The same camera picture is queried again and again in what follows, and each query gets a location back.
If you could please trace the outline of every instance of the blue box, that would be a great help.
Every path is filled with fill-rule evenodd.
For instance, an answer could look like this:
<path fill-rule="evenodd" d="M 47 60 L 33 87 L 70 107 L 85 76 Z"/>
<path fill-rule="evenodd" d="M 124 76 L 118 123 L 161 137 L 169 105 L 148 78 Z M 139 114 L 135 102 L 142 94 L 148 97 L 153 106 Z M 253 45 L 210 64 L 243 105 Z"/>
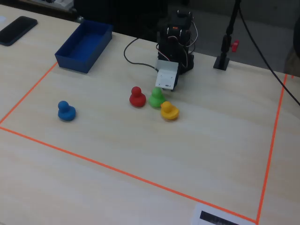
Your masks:
<path fill-rule="evenodd" d="M 88 73 L 112 39 L 112 32 L 112 25 L 83 21 L 56 52 L 58 65 Z"/>

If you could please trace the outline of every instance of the black wire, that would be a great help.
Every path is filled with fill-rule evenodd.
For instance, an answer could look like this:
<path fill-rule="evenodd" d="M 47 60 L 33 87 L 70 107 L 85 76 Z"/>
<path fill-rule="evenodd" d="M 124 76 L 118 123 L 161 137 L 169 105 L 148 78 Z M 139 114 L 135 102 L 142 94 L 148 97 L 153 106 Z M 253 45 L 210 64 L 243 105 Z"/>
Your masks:
<path fill-rule="evenodd" d="M 254 41 L 249 29 L 248 29 L 248 26 L 246 25 L 246 22 L 244 20 L 244 17 L 243 17 L 243 14 L 242 14 L 242 11 L 241 9 L 239 8 L 239 13 L 240 13 L 240 17 L 243 21 L 243 24 L 246 28 L 246 31 L 251 39 L 251 41 L 253 42 L 255 48 L 258 50 L 258 53 L 260 54 L 260 56 L 262 57 L 262 60 L 264 61 L 264 63 L 267 65 L 267 67 L 269 68 L 269 70 L 272 72 L 272 74 L 276 77 L 276 79 L 279 81 L 279 83 L 282 85 L 282 87 L 284 87 L 284 89 L 286 90 L 287 93 L 289 93 L 289 95 L 295 100 L 295 102 L 297 102 L 298 105 L 300 105 L 300 102 L 294 97 L 294 95 L 292 95 L 292 93 L 286 88 L 286 86 L 281 82 L 281 80 L 278 78 L 278 76 L 274 73 L 273 69 L 270 67 L 270 65 L 268 64 L 267 60 L 265 59 L 265 57 L 263 56 L 263 53 L 261 52 L 261 50 L 259 49 L 259 47 L 257 46 L 256 42 Z"/>
<path fill-rule="evenodd" d="M 192 54 L 195 51 L 195 49 L 196 49 L 196 42 L 193 44 L 193 46 L 194 46 L 194 48 L 193 48 L 193 50 L 189 54 Z"/>
<path fill-rule="evenodd" d="M 158 72 L 158 69 L 156 69 L 154 66 L 151 66 L 151 65 L 146 64 L 146 63 L 132 62 L 132 61 L 130 61 L 129 59 L 127 59 L 127 57 L 126 57 L 126 50 L 127 50 L 127 48 L 128 48 L 132 43 L 134 43 L 136 40 L 138 40 L 138 39 L 140 39 L 140 38 L 137 37 L 136 39 L 134 39 L 132 42 L 130 42 L 130 43 L 126 46 L 126 48 L 124 49 L 124 53 L 123 53 L 123 54 L 124 54 L 124 58 L 127 60 L 127 62 L 129 62 L 129 63 L 131 63 L 131 64 L 151 67 L 152 69 L 155 69 L 155 70 Z"/>

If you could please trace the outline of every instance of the yellow rubber duck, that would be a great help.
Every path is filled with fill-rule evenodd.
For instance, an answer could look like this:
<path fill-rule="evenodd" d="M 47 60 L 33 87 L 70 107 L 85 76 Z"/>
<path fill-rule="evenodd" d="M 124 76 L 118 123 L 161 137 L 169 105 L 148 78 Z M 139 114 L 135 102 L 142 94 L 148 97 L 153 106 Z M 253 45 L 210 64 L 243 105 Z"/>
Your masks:
<path fill-rule="evenodd" d="M 170 102 L 161 104 L 160 113 L 167 120 L 174 120 L 179 116 L 179 109 L 173 106 Z"/>

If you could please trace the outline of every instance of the orange tape line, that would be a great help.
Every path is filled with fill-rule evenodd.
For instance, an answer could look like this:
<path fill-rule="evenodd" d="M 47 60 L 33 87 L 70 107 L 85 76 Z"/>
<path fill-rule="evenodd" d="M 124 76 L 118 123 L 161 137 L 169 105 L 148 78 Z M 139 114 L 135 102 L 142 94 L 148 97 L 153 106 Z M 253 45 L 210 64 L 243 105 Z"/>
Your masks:
<path fill-rule="evenodd" d="M 286 79 L 287 79 L 287 74 L 285 75 L 285 79 L 283 81 L 284 85 L 286 83 Z M 262 208 L 263 208 L 263 199 L 264 199 L 264 196 L 265 196 L 267 182 L 268 182 L 268 176 L 269 176 L 271 160 L 272 160 L 272 154 L 273 154 L 273 147 L 274 147 L 274 142 L 275 142 L 275 137 L 276 137 L 277 124 L 278 124 L 278 120 L 279 120 L 279 114 L 280 114 L 282 98 L 283 98 L 284 93 L 285 93 L 285 89 L 284 89 L 284 87 L 282 87 L 281 94 L 280 94 L 280 99 L 279 99 L 279 103 L 278 103 L 278 108 L 277 108 L 277 113 L 276 113 L 276 118 L 275 118 L 275 123 L 274 123 L 274 128 L 273 128 L 272 140 L 271 140 L 268 163 L 267 163 L 267 170 L 266 170 L 266 174 L 264 176 L 262 194 L 261 194 L 261 199 L 259 201 L 259 207 L 258 207 L 258 212 L 257 212 L 257 217 L 256 217 L 256 222 L 255 222 L 257 225 L 259 223 L 259 219 L 261 217 L 261 212 L 262 212 Z"/>
<path fill-rule="evenodd" d="M 199 203 L 203 203 L 203 204 L 205 204 L 205 205 L 211 206 L 211 207 L 216 208 L 216 209 L 218 209 L 218 210 L 221 210 L 221 211 L 230 213 L 230 214 L 232 214 L 232 215 L 234 215 L 234 216 L 237 216 L 237 217 L 240 217 L 240 218 L 245 219 L 245 220 L 247 220 L 247 221 L 250 221 L 250 222 L 255 223 L 255 220 L 254 220 L 254 219 L 248 218 L 248 217 L 243 216 L 243 215 L 241 215 L 241 214 L 239 214 L 239 213 L 236 213 L 236 212 L 227 210 L 227 209 L 225 209 L 225 208 L 219 207 L 219 206 L 214 205 L 214 204 L 212 204 L 212 203 L 209 203 L 209 202 L 200 200 L 200 199 L 198 199 L 198 198 L 194 198 L 194 197 L 189 196 L 189 195 L 186 195 L 186 194 L 184 194 L 184 193 L 182 193 L 182 192 L 175 191 L 175 190 L 170 189 L 170 188 L 168 188 L 168 187 L 164 187 L 164 186 L 162 186 L 162 185 L 160 185 L 160 184 L 157 184 L 157 183 L 154 183 L 154 182 L 152 182 L 152 181 L 146 180 L 146 179 L 144 179 L 144 178 L 135 176 L 135 175 L 133 175 L 133 174 L 131 174 L 131 173 L 128 173 L 128 172 L 126 172 L 126 171 L 123 171 L 123 170 L 114 168 L 114 167 L 112 167 L 112 166 L 110 166 L 110 165 L 106 165 L 106 164 L 104 164 L 104 163 L 100 163 L 100 162 L 98 162 L 98 161 L 96 161 L 96 160 L 87 158 L 87 157 L 85 157 L 85 156 L 81 156 L 81 155 L 78 155 L 78 154 L 76 154 L 76 153 L 73 153 L 73 152 L 70 152 L 70 151 L 67 151 L 67 150 L 58 148 L 58 147 L 53 146 L 53 145 L 51 145 L 51 144 L 47 144 L 47 143 L 45 143 L 45 142 L 39 141 L 39 140 L 37 140 L 37 139 L 34 139 L 34 138 L 32 138 L 32 137 L 29 137 L 29 136 L 20 134 L 20 133 L 18 133 L 18 132 L 15 132 L 15 131 L 13 131 L 13 130 L 9 130 L 9 129 L 4 128 L 4 127 L 0 127 L 0 129 L 1 129 L 1 130 L 8 131 L 8 132 L 10 132 L 10 133 L 12 133 L 12 134 L 15 134 L 15 135 L 24 137 L 24 138 L 29 139 L 29 140 L 31 140 L 31 141 L 37 142 L 37 143 L 39 143 L 39 144 L 45 145 L 45 146 L 47 146 L 47 147 L 56 149 L 56 150 L 58 150 L 58 151 L 62 151 L 62 152 L 67 153 L 67 154 L 69 154 L 69 155 L 72 155 L 72 156 L 75 156 L 75 157 L 84 159 L 84 160 L 89 161 L 89 162 L 91 162 L 91 163 L 95 163 L 95 164 L 97 164 L 97 165 L 103 166 L 103 167 L 108 168 L 108 169 L 110 169 L 110 170 L 114 170 L 114 171 L 116 171 L 116 172 L 118 172 L 118 173 L 122 173 L 122 174 L 124 174 L 124 175 L 126 175 L 126 176 L 129 176 L 129 177 L 132 177 L 132 178 L 134 178 L 134 179 L 140 180 L 140 181 L 142 181 L 142 182 L 151 184 L 151 185 L 156 186 L 156 187 L 158 187 L 158 188 L 161 188 L 161 189 L 163 189 L 163 190 L 172 192 L 172 193 L 174 193 L 174 194 L 183 196 L 183 197 L 185 197 L 185 198 L 194 200 L 194 201 L 199 202 Z"/>
<path fill-rule="evenodd" d="M 17 104 L 3 117 L 2 120 L 0 120 L 0 124 L 13 112 L 13 110 L 18 107 L 18 105 L 32 92 L 32 90 L 50 73 L 50 71 L 56 66 L 57 62 L 36 82 L 36 84 L 18 101 Z"/>

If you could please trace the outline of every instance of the black stand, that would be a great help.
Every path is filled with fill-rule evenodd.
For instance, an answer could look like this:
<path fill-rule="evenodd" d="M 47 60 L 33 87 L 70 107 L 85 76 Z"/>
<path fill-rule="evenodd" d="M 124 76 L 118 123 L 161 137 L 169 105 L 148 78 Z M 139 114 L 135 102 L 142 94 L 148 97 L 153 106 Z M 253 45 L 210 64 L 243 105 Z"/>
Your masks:
<path fill-rule="evenodd" d="M 230 18 L 229 26 L 227 27 L 226 30 L 226 35 L 223 37 L 223 42 L 222 42 L 222 47 L 221 47 L 221 55 L 217 57 L 216 62 L 214 64 L 215 69 L 221 69 L 221 70 L 226 70 L 228 63 L 229 63 L 229 58 L 227 58 L 227 52 L 229 51 L 229 48 L 231 46 L 231 35 L 233 34 L 233 26 L 235 19 L 238 15 L 238 10 L 240 8 L 240 2 L 241 0 L 235 0 L 233 12 Z"/>

